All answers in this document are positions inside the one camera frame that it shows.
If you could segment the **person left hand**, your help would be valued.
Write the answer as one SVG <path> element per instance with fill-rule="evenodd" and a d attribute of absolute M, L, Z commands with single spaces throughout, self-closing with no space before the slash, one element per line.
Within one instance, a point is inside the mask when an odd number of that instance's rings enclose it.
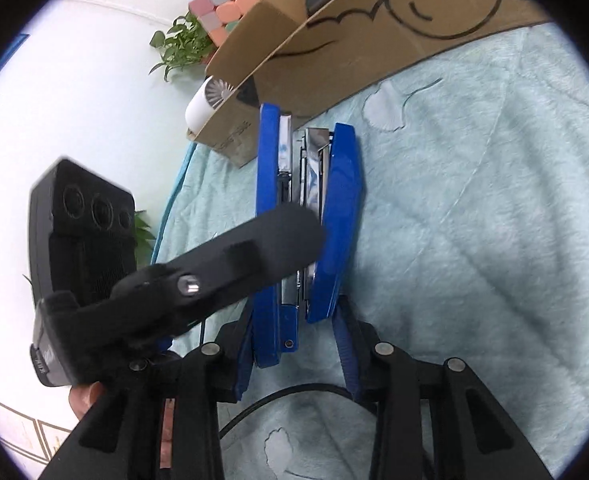
<path fill-rule="evenodd" d="M 81 420 L 97 400 L 106 392 L 100 382 L 90 385 L 72 387 L 69 391 L 69 404 L 74 415 Z M 162 436 L 160 444 L 160 468 L 170 469 L 172 466 L 172 441 L 175 400 L 168 399 L 164 405 Z"/>

